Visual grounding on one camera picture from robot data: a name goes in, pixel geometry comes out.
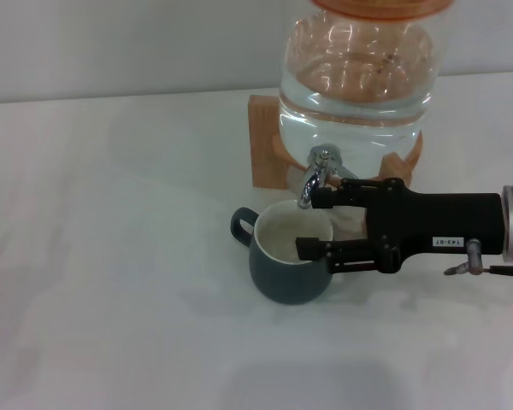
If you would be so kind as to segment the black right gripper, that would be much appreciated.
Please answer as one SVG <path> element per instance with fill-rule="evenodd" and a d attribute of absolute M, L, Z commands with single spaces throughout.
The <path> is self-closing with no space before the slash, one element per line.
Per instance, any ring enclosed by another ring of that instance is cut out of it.
<path fill-rule="evenodd" d="M 330 274 L 396 273 L 419 254 L 462 254 L 470 239 L 484 255 L 504 250 L 504 212 L 497 193 L 423 194 L 402 179 L 342 179 L 311 194 L 315 209 L 366 208 L 368 239 L 325 241 L 297 237 L 301 261 L 322 261 Z"/>

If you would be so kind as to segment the chrome faucet with lever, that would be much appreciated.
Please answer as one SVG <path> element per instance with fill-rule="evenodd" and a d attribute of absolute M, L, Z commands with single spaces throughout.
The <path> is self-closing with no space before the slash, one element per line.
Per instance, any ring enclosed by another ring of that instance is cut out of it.
<path fill-rule="evenodd" d="M 311 207 L 311 194 L 324 187 L 333 176 L 341 179 L 357 179 L 356 174 L 347 169 L 342 162 L 340 150 L 332 144 L 313 147 L 308 157 L 309 166 L 304 174 L 298 206 L 301 209 Z"/>

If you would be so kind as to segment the dark grey ceramic mug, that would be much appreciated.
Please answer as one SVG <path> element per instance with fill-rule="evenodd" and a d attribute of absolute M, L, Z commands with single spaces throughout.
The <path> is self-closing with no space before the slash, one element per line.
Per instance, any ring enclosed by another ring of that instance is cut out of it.
<path fill-rule="evenodd" d="M 237 209 L 231 218 L 233 237 L 249 249 L 251 278 L 273 302 L 300 305 L 315 300 L 333 275 L 326 262 L 301 261 L 296 239 L 333 240 L 333 225 L 325 211 L 302 209 L 295 200 L 277 202 L 261 213 Z"/>

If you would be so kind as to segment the grey connector plug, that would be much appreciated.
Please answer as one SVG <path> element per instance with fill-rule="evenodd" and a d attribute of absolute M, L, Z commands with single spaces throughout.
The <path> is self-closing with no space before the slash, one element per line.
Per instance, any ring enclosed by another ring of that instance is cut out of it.
<path fill-rule="evenodd" d="M 484 272 L 481 254 L 481 241 L 472 238 L 467 242 L 468 272 L 473 275 L 481 275 Z"/>

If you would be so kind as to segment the wooden dispenser stand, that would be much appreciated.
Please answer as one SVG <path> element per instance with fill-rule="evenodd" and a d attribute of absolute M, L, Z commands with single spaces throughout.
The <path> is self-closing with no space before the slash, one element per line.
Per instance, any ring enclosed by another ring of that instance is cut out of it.
<path fill-rule="evenodd" d="M 332 144 L 358 179 L 401 178 L 410 183 L 423 146 L 422 115 L 383 104 L 352 105 L 310 96 L 254 95 L 248 103 L 252 184 L 301 192 L 310 150 Z M 337 187 L 331 177 L 327 186 Z"/>

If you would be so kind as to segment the glass water dispenser jar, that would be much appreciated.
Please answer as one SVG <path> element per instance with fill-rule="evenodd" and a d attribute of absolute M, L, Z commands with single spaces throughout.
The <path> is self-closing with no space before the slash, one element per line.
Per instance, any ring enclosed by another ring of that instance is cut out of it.
<path fill-rule="evenodd" d="M 417 20 L 359 20 L 310 0 L 286 43 L 280 95 L 383 104 L 423 116 L 443 60 L 450 8 Z"/>

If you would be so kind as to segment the orange jar lid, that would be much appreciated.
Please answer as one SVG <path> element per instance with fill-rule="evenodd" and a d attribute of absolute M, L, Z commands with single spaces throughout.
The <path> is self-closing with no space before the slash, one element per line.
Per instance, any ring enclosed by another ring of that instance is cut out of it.
<path fill-rule="evenodd" d="M 317 8 L 366 21 L 411 21 L 441 13 L 455 0 L 310 0 Z"/>

